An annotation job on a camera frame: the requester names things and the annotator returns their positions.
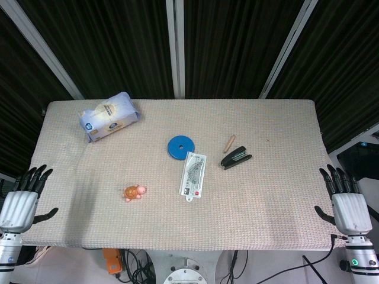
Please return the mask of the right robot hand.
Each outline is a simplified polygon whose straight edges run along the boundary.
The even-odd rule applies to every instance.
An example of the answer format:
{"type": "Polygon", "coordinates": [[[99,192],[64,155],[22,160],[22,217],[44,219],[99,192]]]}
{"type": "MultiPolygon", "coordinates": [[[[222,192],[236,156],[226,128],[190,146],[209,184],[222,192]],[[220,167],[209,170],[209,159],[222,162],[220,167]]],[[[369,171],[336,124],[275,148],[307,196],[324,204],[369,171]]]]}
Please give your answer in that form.
{"type": "Polygon", "coordinates": [[[358,182],[341,168],[327,165],[328,170],[319,169],[332,204],[333,215],[315,206],[317,215],[336,226],[343,235],[366,235],[372,230],[367,202],[361,193],[358,182]]]}

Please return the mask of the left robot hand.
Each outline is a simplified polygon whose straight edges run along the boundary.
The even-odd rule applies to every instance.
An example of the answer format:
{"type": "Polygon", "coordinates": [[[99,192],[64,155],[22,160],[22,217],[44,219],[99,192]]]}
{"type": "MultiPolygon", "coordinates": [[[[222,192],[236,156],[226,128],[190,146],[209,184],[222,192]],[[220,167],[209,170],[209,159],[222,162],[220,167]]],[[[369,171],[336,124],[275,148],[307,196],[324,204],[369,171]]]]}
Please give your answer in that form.
{"type": "Polygon", "coordinates": [[[48,213],[36,215],[39,199],[48,177],[53,169],[46,169],[46,165],[33,167],[25,174],[16,178],[14,186],[7,193],[1,209],[1,233],[22,234],[32,225],[53,218],[58,208],[48,213]]]}

